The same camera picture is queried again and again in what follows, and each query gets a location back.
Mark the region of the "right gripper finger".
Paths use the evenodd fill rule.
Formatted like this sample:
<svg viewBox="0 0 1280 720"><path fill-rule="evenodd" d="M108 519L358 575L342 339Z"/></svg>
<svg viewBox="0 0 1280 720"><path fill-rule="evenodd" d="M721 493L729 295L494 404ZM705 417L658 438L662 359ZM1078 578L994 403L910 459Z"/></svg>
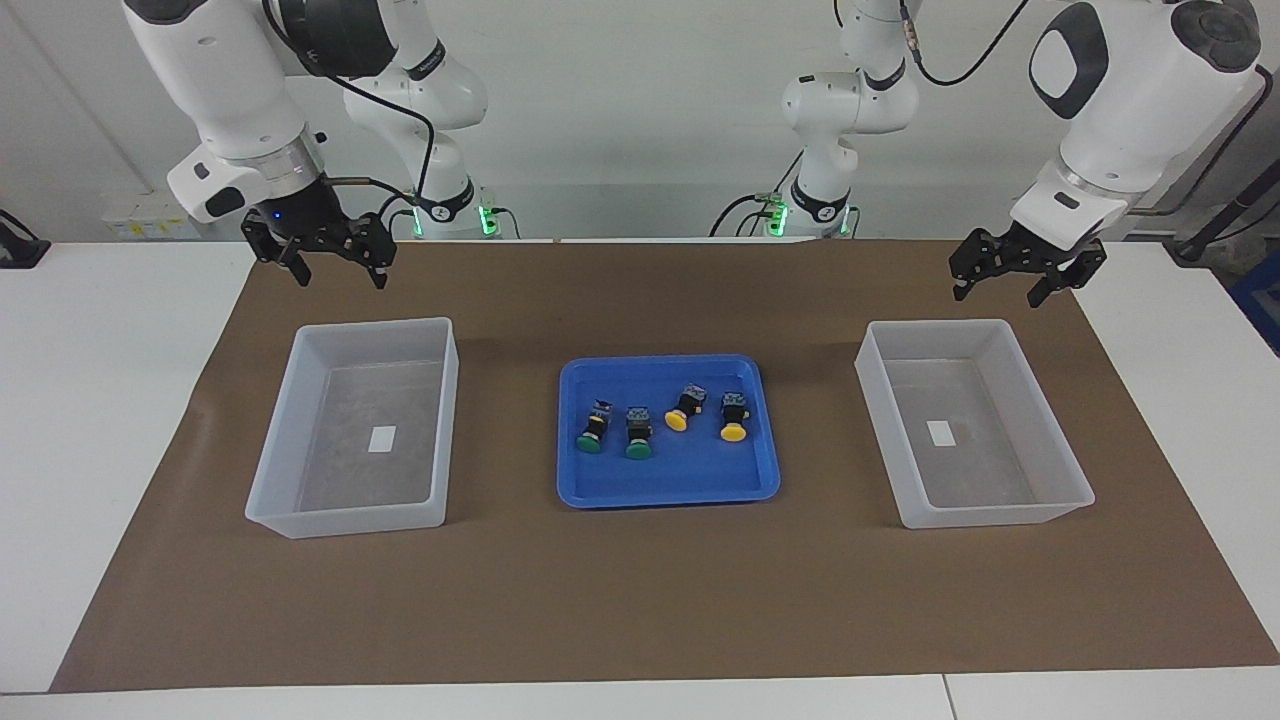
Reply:
<svg viewBox="0 0 1280 720"><path fill-rule="evenodd" d="M308 287L311 270L292 242L282 242L265 222L244 222L243 237L259 263L287 269L300 287Z"/></svg>
<svg viewBox="0 0 1280 720"><path fill-rule="evenodd" d="M347 219L340 233L338 255L364 268L372 286L384 290L397 245L383 219L376 213L365 213Z"/></svg>

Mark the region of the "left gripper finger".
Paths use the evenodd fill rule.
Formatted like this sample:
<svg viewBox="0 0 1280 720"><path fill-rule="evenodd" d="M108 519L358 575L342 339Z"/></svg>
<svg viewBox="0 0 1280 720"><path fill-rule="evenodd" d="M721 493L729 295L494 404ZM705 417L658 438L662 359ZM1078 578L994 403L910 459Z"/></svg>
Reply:
<svg viewBox="0 0 1280 720"><path fill-rule="evenodd" d="M1009 243L1002 237L986 228L973 229L950 256L954 299L963 301L978 282L1002 275L1009 258Z"/></svg>
<svg viewBox="0 0 1280 720"><path fill-rule="evenodd" d="M1107 254L1102 243L1088 243L1065 265L1050 263L1028 291L1029 306L1039 307L1057 292L1083 288L1106 259Z"/></svg>

